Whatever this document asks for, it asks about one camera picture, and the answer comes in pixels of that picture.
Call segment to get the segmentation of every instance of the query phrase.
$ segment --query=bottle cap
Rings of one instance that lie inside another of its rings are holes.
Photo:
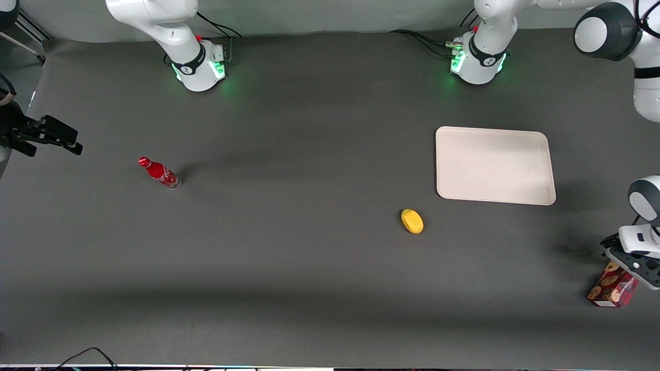
[[[142,166],[143,168],[148,168],[149,166],[151,166],[151,160],[149,160],[147,157],[144,156],[140,157],[137,163],[140,164],[140,166]]]

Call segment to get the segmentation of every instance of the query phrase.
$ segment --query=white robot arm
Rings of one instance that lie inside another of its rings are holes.
[[[653,290],[660,289],[660,175],[646,176],[628,188],[628,202],[647,224],[622,226],[601,242],[605,254]]]
[[[461,49],[456,52],[450,71],[471,84],[489,83],[502,69],[505,50],[518,30],[515,15],[538,5],[544,9],[586,9],[603,0],[475,0],[475,10],[482,19],[478,31],[454,38]]]
[[[660,122],[660,17],[655,0],[615,0],[591,9],[577,22],[574,42],[587,57],[635,63],[635,109]]]
[[[116,20],[160,44],[189,90],[208,90],[225,77],[222,46],[198,40],[183,23],[197,14],[197,0],[106,0],[106,6]]]

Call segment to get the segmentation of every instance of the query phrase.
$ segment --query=coca-cola bottle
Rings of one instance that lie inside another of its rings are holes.
[[[167,188],[177,189],[181,185],[181,179],[179,179],[175,173],[166,168],[165,165],[161,164],[160,162],[153,162],[147,157],[140,157],[138,163],[140,166],[147,169],[150,177],[154,178]]]

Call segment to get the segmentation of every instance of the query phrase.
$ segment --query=table surface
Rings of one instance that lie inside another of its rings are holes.
[[[1,362],[657,369],[660,295],[585,294],[660,125],[634,111],[632,63],[571,35],[518,32],[488,86],[401,34],[246,38],[202,93],[155,43],[51,44],[29,114],[84,151],[14,153],[0,182]],[[440,198],[444,125],[544,133],[555,204]]]

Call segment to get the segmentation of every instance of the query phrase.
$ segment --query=white backdrop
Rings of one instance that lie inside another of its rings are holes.
[[[115,21],[104,0],[20,0],[20,4],[56,38],[149,40]],[[470,0],[199,0],[199,11],[206,17],[244,35],[440,30],[458,26],[470,9]],[[573,27],[583,13],[534,6],[521,11],[518,21],[521,28]],[[203,36],[218,34],[197,17],[187,23]]]

